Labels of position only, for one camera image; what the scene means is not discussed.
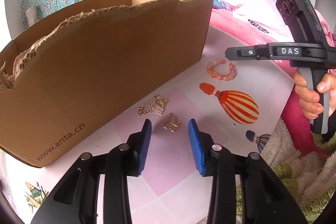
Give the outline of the right hand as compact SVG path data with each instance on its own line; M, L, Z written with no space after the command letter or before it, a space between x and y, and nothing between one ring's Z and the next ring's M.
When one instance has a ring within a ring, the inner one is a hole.
M307 88L306 79L298 72L294 74L294 91L299 96L299 105L306 119L316 119L323 112L319 96L329 92L329 117L335 112L335 76L326 73L317 85L317 91Z

